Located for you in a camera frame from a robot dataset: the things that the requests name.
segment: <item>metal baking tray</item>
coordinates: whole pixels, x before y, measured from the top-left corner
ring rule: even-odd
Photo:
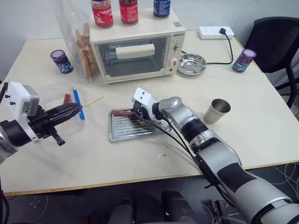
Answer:
[[[165,120],[153,121],[153,123],[168,133],[172,132],[172,128]],[[116,117],[112,114],[112,111],[109,112],[109,138],[111,141],[149,137],[161,134],[165,133],[144,121],[138,120],[134,116],[131,116],[130,118],[124,116]]]

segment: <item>gray floor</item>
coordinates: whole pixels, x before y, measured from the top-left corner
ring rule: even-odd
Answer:
[[[287,167],[290,175],[295,165]],[[278,166],[282,171],[285,166]],[[285,178],[273,167],[251,170],[252,173],[265,178],[272,183],[280,183]],[[299,176],[299,169],[293,179]],[[205,189],[208,182],[201,176],[188,178],[175,178],[159,181],[123,184],[117,186],[88,189],[83,195],[27,195],[7,197],[10,204],[11,215],[9,223],[20,221],[36,221],[46,205],[46,212],[38,220],[43,224],[76,224],[83,217],[96,212],[100,217],[108,217],[113,207],[124,197],[132,197],[137,205],[136,223],[163,221],[161,207],[161,193],[164,190],[173,189],[181,192],[187,199],[200,224],[210,223],[211,217],[201,205],[211,205],[211,200],[222,199],[215,188]],[[296,200],[295,193],[286,183],[276,185],[280,190]],[[229,213],[236,213],[233,208],[228,208]]]

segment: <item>plastic bag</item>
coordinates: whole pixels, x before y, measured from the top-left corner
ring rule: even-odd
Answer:
[[[89,42],[89,1],[51,0],[55,17],[70,53],[77,74],[87,79],[95,78],[99,68]]]

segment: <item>stainless steel bowl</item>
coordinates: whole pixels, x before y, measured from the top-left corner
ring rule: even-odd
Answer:
[[[178,71],[184,75],[199,75],[206,69],[205,59],[198,54],[186,53],[181,55],[178,62]]]

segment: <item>wooden skewer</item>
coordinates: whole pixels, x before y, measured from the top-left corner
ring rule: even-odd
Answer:
[[[89,103],[87,103],[87,104],[85,104],[84,106],[82,106],[82,108],[84,108],[84,107],[86,107],[86,106],[88,106],[88,105],[90,105],[90,104],[93,104],[94,102],[97,102],[98,100],[100,100],[100,99],[102,99],[102,98],[104,98],[105,96],[102,96],[102,97],[99,97],[99,98],[97,98],[97,99],[94,99],[93,101],[90,101]]]

